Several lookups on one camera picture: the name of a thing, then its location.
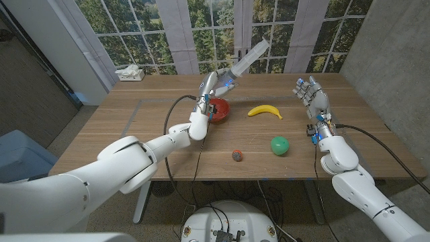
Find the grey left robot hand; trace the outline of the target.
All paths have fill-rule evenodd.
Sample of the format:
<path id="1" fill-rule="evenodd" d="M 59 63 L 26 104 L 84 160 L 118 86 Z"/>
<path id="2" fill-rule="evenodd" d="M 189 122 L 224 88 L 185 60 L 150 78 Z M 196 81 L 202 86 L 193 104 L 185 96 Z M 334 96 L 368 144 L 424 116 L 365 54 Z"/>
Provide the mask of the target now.
<path id="1" fill-rule="evenodd" d="M 229 68 L 218 69 L 204 77 L 199 87 L 199 96 L 208 94 L 221 98 L 238 85 L 236 76 Z"/>

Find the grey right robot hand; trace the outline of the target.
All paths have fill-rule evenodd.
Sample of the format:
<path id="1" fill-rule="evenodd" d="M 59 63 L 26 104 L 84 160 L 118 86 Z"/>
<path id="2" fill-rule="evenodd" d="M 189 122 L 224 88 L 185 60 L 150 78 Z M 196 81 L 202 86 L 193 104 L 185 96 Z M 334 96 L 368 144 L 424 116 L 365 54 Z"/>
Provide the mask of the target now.
<path id="1" fill-rule="evenodd" d="M 292 91 L 304 104 L 310 120 L 318 120 L 319 116 L 325 120 L 331 119 L 328 95 L 313 76 L 309 77 L 309 81 L 299 78 L 296 82 L 296 87 Z"/>

